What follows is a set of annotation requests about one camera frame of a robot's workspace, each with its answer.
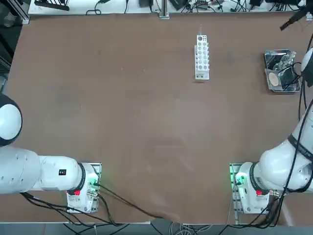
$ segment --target tabletop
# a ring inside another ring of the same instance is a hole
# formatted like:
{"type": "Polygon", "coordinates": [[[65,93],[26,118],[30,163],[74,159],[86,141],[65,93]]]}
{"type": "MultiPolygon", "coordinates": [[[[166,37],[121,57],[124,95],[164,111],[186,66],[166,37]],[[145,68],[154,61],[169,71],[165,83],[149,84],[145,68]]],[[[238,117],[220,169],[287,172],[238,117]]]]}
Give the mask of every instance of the tabletop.
{"type": "MultiPolygon", "coordinates": [[[[150,213],[225,224],[229,164],[259,160],[297,125],[299,94],[271,93],[264,73],[267,49],[288,48],[303,58],[312,26],[296,23],[281,32],[290,16],[32,18],[22,28],[6,88],[23,114],[14,145],[101,162],[101,182],[150,213]],[[210,80],[201,83],[194,78],[200,27],[210,53],[210,80]]],[[[63,192],[35,195],[64,202],[63,192]]],[[[105,196],[117,222],[151,219],[105,196]]],[[[18,194],[0,198],[0,221],[64,221],[18,194]]],[[[286,198],[295,225],[313,224],[311,200],[286,198]]],[[[103,206],[98,215],[107,216],[103,206]]]]}

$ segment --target black label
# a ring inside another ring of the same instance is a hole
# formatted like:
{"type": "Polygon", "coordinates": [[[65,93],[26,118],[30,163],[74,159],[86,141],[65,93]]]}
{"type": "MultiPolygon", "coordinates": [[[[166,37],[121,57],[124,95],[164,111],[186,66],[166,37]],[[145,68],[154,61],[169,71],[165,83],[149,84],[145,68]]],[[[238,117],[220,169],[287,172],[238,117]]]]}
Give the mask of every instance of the black label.
{"type": "Polygon", "coordinates": [[[59,170],[59,175],[66,175],[67,174],[67,170],[59,170]]]}

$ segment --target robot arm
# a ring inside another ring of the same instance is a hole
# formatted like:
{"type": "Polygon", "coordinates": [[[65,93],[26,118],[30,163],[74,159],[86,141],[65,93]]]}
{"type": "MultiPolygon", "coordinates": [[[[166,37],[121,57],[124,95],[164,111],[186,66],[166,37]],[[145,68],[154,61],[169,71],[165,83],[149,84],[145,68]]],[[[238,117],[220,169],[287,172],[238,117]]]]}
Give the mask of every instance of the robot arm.
{"type": "Polygon", "coordinates": [[[68,207],[91,212],[97,192],[90,182],[100,180],[94,167],[69,157],[38,156],[30,150],[7,146],[18,137],[21,129],[19,107],[0,94],[0,194],[67,191],[68,207]]]}
{"type": "MultiPolygon", "coordinates": [[[[302,75],[309,75],[310,79],[312,73],[306,68],[308,64],[312,64],[312,53],[313,48],[306,53],[301,67],[302,75]]],[[[313,192],[313,108],[307,112],[306,120],[302,117],[285,141],[264,152],[258,162],[241,165],[235,177],[235,184],[244,213],[260,213],[268,205],[270,190],[284,191],[303,122],[305,123],[288,189],[313,192]]]]}

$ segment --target floor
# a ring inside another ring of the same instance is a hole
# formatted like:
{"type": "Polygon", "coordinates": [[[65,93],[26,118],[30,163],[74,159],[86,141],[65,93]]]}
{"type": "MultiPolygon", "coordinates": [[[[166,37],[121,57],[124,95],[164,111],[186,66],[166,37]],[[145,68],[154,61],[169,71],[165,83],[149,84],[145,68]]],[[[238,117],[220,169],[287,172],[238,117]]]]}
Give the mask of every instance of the floor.
{"type": "MultiPolygon", "coordinates": [[[[168,228],[170,222],[167,220],[157,219],[153,221],[153,225],[163,234],[168,235],[168,228]]],[[[84,228],[80,228],[81,226],[70,226],[75,231],[81,231],[84,228]]],[[[178,224],[174,225],[173,231],[177,230],[179,227],[178,224]]],[[[217,235],[222,229],[224,225],[214,225],[209,230],[205,232],[199,232],[200,235],[217,235]]],[[[118,228],[113,226],[103,226],[97,228],[98,235],[110,235],[118,228]]],[[[286,227],[276,227],[276,228],[268,228],[266,230],[263,229],[232,229],[227,228],[223,235],[312,235],[313,228],[286,228],[286,227]]],[[[0,234],[2,235],[19,235],[19,234],[32,234],[32,235],[73,235],[74,232],[67,229],[62,224],[0,224],[0,234]]],[[[83,235],[95,235],[94,229],[86,231],[83,235]]],[[[132,224],[125,228],[124,230],[116,233],[117,235],[157,235],[158,232],[154,230],[151,225],[142,225],[142,224],[132,224]]]]}

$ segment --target metal tray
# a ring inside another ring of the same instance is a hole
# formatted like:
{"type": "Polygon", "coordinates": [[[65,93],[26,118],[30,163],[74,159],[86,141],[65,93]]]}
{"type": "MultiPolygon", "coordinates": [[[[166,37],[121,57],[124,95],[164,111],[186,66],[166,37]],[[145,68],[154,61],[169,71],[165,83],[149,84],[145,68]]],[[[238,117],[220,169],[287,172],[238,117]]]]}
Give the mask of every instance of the metal tray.
{"type": "MultiPolygon", "coordinates": [[[[291,54],[291,51],[288,49],[284,50],[266,50],[264,52],[264,59],[265,59],[265,65],[267,70],[272,70],[274,65],[280,61],[283,55],[286,54],[291,54]]],[[[273,86],[269,79],[268,79],[268,74],[265,72],[266,77],[267,77],[267,82],[268,82],[268,88],[273,91],[273,92],[279,92],[279,93],[293,93],[293,92],[298,92],[301,89],[301,82],[298,80],[296,83],[289,85],[285,90],[283,90],[282,86],[273,86]]],[[[280,80],[286,79],[287,81],[293,81],[296,77],[296,74],[294,73],[293,69],[287,69],[284,72],[284,75],[280,77],[280,80]]]]}

